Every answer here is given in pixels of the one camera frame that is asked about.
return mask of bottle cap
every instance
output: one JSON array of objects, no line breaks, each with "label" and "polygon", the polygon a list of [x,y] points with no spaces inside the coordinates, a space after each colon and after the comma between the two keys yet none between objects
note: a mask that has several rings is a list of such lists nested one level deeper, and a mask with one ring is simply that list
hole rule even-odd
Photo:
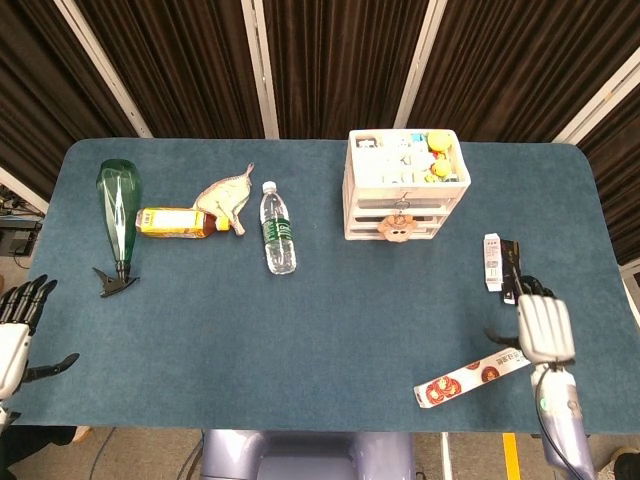
[{"label": "bottle cap", "polygon": [[262,184],[262,193],[273,193],[276,191],[276,182],[264,182]]},{"label": "bottle cap", "polygon": [[219,232],[226,232],[230,228],[231,225],[227,217],[216,217],[216,230]]}]

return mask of curtain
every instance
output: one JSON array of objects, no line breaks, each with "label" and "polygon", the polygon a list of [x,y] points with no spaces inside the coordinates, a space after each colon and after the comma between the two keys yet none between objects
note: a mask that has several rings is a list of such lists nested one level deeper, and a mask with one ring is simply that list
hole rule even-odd
[{"label": "curtain", "polygon": [[578,146],[591,162],[618,263],[640,258],[640,86]]},{"label": "curtain", "polygon": [[67,149],[134,135],[53,2],[0,2],[0,163],[49,199]]},{"label": "curtain", "polygon": [[428,0],[264,0],[282,138],[391,128]]},{"label": "curtain", "polygon": [[637,0],[449,0],[409,119],[548,142],[640,46]]},{"label": "curtain", "polygon": [[78,6],[156,137],[264,137],[240,1]]}]

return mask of green glass bottle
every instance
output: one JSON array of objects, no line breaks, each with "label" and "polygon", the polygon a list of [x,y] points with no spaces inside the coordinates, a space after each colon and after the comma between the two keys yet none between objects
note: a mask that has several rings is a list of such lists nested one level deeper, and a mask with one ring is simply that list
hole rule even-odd
[{"label": "green glass bottle", "polygon": [[108,297],[131,285],[131,255],[136,241],[136,214],[140,209],[142,183],[138,169],[129,160],[113,158],[100,166],[96,180],[98,197],[104,213],[107,235],[116,262],[117,278],[94,267],[102,280],[102,297]]}]

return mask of yellow stripe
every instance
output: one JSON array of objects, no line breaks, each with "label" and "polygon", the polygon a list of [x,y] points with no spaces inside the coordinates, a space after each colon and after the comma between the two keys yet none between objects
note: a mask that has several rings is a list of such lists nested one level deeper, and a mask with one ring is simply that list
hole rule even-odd
[{"label": "yellow stripe", "polygon": [[504,463],[507,466],[507,480],[520,480],[520,465],[518,464],[518,447],[515,433],[503,433]]}]

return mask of cable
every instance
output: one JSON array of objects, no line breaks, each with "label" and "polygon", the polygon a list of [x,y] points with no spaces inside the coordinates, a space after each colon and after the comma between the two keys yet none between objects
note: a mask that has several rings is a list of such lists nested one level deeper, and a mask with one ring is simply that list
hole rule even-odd
[{"label": "cable", "polygon": [[19,212],[21,214],[29,215],[29,216],[32,216],[32,217],[38,217],[38,218],[43,218],[44,217],[44,215],[42,213],[35,212],[35,211],[30,210],[28,208],[6,208],[5,210],[8,210],[9,212],[11,212],[8,215],[15,215],[15,213],[12,213],[12,212]]},{"label": "cable", "polygon": [[23,270],[29,270],[31,267],[25,267],[23,265],[20,265],[20,263],[18,263],[18,259],[16,258],[16,254],[13,254],[13,261],[15,262],[16,265],[18,265],[21,269]]},{"label": "cable", "polygon": [[551,438],[551,435],[549,434],[549,431],[547,430],[547,427],[544,424],[544,421],[542,420],[542,412],[540,411],[540,391],[542,390],[542,380],[544,380],[544,377],[549,372],[549,370],[551,370],[550,366],[547,367],[544,372],[542,372],[542,375],[540,376],[540,380],[538,380],[538,385],[536,385],[536,394],[534,395],[534,397],[536,400],[536,414],[538,416],[538,423],[540,423],[540,428],[542,429],[542,433],[544,434],[545,437],[547,437],[547,440],[549,441],[549,445],[551,445],[551,448],[555,450],[555,452],[558,454],[558,457],[560,457],[560,460],[562,460],[562,463],[565,464],[567,469],[576,477],[576,480],[585,480],[585,478],[582,475],[580,475],[580,473],[575,469],[575,467],[571,465],[571,462],[569,462],[567,457],[565,457],[564,454],[560,451],[560,448],[558,448],[558,446],[556,445],[556,442],[554,442],[553,439]]},{"label": "cable", "polygon": [[200,438],[200,440],[198,440],[198,443],[196,443],[196,446],[193,447],[193,450],[191,450],[191,453],[189,454],[189,456],[186,458],[186,460],[182,464],[182,467],[180,467],[180,471],[178,472],[178,476],[176,477],[176,480],[180,480],[180,477],[182,477],[182,474],[184,473],[185,468],[187,468],[187,465],[189,464],[189,461],[196,454],[198,449],[201,448],[201,446],[202,446],[202,438]]},{"label": "cable", "polygon": [[0,217],[33,217],[33,213],[0,213]]},{"label": "cable", "polygon": [[[12,197],[9,199],[3,199],[2,200],[2,208],[6,209],[6,210],[17,210],[17,211],[24,211],[24,212],[29,212],[32,215],[36,215],[38,217],[42,217],[44,218],[44,213],[38,211],[38,210],[31,210],[29,208],[29,206],[31,204],[27,203],[25,200],[23,200],[22,198],[20,198],[18,195],[16,195],[15,193],[11,192],[10,195],[8,195],[8,197]],[[5,206],[5,203],[9,202],[10,205],[9,207]]]},{"label": "cable", "polygon": [[187,480],[191,480],[191,478],[193,477],[193,474],[196,473],[196,467],[198,466],[198,462],[202,458],[202,451],[203,451],[202,448],[200,448],[198,450],[198,453],[196,453],[196,456],[193,457],[193,462],[191,462],[191,468],[189,468],[189,471],[187,472]]},{"label": "cable", "polygon": [[100,450],[98,450],[98,453],[96,454],[96,458],[93,460],[93,465],[91,465],[91,472],[89,473],[89,480],[93,479],[93,474],[96,471],[96,465],[98,464],[98,460],[100,459],[100,455],[102,455],[102,452],[104,451],[104,447],[107,446],[107,443],[109,443],[109,440],[111,440],[111,437],[113,436],[113,433],[116,431],[116,427],[113,427],[111,429],[111,431],[109,432],[109,435],[107,435],[107,438],[104,439],[104,442],[102,442],[102,446],[100,447]]}]

